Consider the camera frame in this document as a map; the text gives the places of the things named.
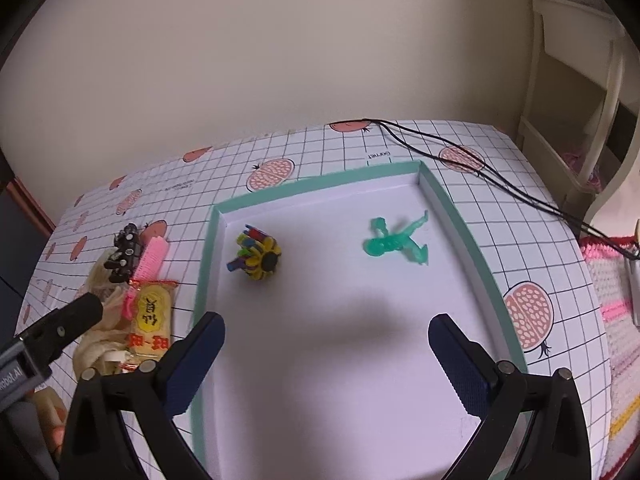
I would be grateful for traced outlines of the cream wooden shelf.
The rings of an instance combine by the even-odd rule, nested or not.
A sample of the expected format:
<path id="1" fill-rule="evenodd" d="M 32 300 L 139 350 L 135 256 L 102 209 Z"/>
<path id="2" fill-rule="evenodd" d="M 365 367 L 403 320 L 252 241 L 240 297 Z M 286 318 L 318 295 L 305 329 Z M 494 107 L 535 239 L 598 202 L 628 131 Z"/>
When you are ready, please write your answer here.
<path id="1" fill-rule="evenodd" d="M 612 13 L 532 3 L 516 143 L 562 210 L 628 235 L 639 218 L 639 50 Z"/>

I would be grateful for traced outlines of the green plastic figure toy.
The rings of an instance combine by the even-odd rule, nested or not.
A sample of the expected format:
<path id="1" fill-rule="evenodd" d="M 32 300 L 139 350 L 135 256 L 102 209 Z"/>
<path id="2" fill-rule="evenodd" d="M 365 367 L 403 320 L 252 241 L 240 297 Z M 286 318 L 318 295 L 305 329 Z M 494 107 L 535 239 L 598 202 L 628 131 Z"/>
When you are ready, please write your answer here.
<path id="1" fill-rule="evenodd" d="M 428 211 L 416 220 L 405 226 L 402 230 L 392 232 L 388 229 L 386 220 L 382 217 L 370 221 L 370 228 L 374 237 L 367 238 L 362 248 L 370 257 L 382 257 L 389 252 L 402 252 L 412 262 L 417 264 L 428 263 L 428 247 L 419 246 L 412 239 L 412 234 L 428 221 Z"/>

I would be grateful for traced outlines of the colourful yellow block toy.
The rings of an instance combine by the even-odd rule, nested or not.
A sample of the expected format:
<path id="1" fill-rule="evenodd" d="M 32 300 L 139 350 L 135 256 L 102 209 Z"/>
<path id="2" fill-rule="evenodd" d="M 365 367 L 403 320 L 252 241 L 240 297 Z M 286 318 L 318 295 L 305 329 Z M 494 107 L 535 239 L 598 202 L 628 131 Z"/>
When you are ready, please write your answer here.
<path id="1" fill-rule="evenodd" d="M 238 251 L 227 263 L 229 272 L 242 271 L 254 281 L 262 281 L 276 272 L 282 249 L 269 234 L 247 224 L 236 238 Z"/>

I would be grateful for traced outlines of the yellow snack packet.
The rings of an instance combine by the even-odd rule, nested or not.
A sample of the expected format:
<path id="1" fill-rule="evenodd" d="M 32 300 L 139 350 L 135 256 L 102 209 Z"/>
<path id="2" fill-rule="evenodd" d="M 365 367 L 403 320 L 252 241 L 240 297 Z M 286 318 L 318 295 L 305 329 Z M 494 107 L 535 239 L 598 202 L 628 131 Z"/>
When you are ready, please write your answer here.
<path id="1" fill-rule="evenodd" d="M 133 282 L 122 306 L 130 322 L 129 351 L 137 359 L 159 360 L 170 347 L 175 281 Z"/>

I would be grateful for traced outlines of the black toy car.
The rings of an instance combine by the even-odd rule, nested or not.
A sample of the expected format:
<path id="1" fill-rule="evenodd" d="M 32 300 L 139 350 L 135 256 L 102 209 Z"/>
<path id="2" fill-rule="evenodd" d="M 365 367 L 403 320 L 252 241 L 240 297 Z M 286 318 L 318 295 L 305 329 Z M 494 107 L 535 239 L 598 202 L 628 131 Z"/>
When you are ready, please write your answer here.
<path id="1" fill-rule="evenodd" d="M 114 236 L 114 252 L 103 263 L 110 272 L 111 283 L 128 283 L 134 276 L 142 256 L 142 244 L 139 229 L 134 223 L 128 223 Z"/>

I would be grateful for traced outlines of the pink hair comb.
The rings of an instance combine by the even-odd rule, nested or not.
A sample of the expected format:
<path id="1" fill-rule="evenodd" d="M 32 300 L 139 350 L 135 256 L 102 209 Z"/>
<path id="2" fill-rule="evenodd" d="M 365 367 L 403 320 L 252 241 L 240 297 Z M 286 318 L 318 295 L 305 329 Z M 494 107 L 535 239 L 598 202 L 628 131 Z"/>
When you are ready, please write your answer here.
<path id="1" fill-rule="evenodd" d="M 122 302 L 122 316 L 126 320 L 131 321 L 134 316 L 134 297 L 137 295 L 139 287 L 146 282 L 157 279 L 168 250 L 169 243 L 161 236 L 152 237 L 146 244 L 140 263 L 134 271 L 134 276 L 129 282 Z"/>

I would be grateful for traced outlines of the grid tablecloth with pomegranates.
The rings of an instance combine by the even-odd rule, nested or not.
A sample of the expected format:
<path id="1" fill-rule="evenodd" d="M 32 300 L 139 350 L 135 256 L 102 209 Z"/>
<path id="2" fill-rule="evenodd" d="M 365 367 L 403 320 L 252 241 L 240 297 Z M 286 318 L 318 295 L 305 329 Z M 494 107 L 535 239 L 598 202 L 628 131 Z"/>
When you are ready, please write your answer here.
<path id="1" fill-rule="evenodd" d="M 575 237 L 561 220 L 475 174 L 444 165 L 446 141 L 476 151 L 490 169 L 526 194 L 547 197 L 540 177 L 508 136 L 470 122 L 403 122 L 390 131 L 370 122 L 344 122 L 208 146 L 78 197 L 35 267 L 17 324 L 29 326 L 78 295 L 114 234 L 134 222 L 166 230 L 170 249 L 162 274 L 179 284 L 172 328 L 181 336 L 201 311 L 196 281 L 213 206 L 264 188 L 264 169 L 272 171 L 274 184 L 282 185 L 421 159 L 456 204 L 499 288 L 533 282 L 549 295 L 550 334 L 526 352 L 525 361 L 537 373 L 567 366 L 575 374 L 592 470 L 600 474 L 612 419 L 610 352 L 593 281 Z"/>

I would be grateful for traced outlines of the white tray with teal rim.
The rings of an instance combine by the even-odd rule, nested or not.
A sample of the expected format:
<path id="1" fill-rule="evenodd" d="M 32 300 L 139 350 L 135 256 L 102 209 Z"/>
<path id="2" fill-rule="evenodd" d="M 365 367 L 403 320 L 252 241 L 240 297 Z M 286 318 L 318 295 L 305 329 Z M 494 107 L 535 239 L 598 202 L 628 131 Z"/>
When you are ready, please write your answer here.
<path id="1" fill-rule="evenodd" d="M 428 263 L 362 244 L 382 217 Z M 282 249 L 254 281 L 227 263 L 249 224 Z M 192 410 L 216 479 L 438 479 L 469 441 L 469 415 L 427 341 L 446 313 L 495 359 L 524 356 L 480 248 L 434 174 L 398 162 L 328 174 L 213 206 L 201 311 L 226 339 Z"/>

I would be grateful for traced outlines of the cream knitted cloth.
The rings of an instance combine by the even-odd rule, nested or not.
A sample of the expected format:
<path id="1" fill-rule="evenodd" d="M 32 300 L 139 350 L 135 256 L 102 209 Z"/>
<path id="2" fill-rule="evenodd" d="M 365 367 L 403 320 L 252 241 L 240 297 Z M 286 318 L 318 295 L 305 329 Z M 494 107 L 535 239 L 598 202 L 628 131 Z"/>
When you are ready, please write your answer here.
<path id="1" fill-rule="evenodd" d="M 122 316 L 127 286 L 108 280 L 111 272 L 104 268 L 104 259 L 96 262 L 77 296 L 90 292 L 103 307 L 102 318 L 79 339 L 73 354 L 73 370 L 80 378 L 87 368 L 95 368 L 101 375 L 114 375 L 128 356 L 130 322 Z"/>

